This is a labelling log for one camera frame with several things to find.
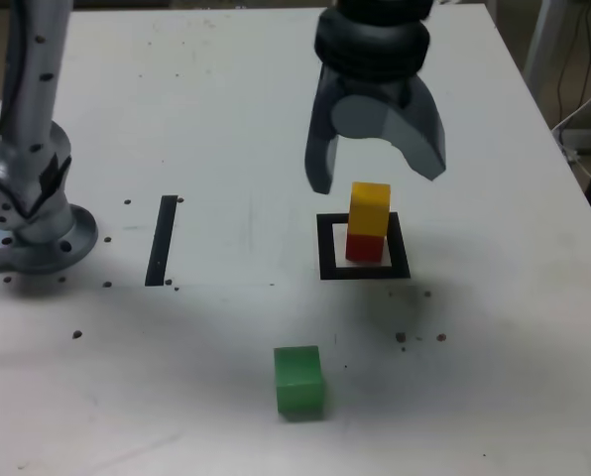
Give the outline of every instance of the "green block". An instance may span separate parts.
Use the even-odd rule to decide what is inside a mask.
[[[321,412],[324,381],[317,346],[274,349],[278,412]]]

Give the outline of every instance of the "red block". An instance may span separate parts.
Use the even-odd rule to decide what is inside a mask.
[[[381,263],[384,254],[384,237],[347,235],[346,259],[357,263]]]

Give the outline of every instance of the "bolt hole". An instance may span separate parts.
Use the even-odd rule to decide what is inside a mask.
[[[70,250],[73,249],[73,247],[70,246],[70,243],[68,243],[67,241],[60,241],[59,248],[65,253],[70,253]]]

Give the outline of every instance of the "yellow block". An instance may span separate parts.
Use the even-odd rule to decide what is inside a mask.
[[[391,209],[391,186],[385,183],[353,182],[348,233],[386,236]]]

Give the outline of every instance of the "black square outline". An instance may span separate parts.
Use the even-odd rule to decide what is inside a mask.
[[[397,280],[408,279],[411,276],[397,212],[390,213],[386,234],[391,266],[337,268],[333,240],[333,225],[337,223],[348,223],[348,213],[317,214],[317,250],[321,280]]]

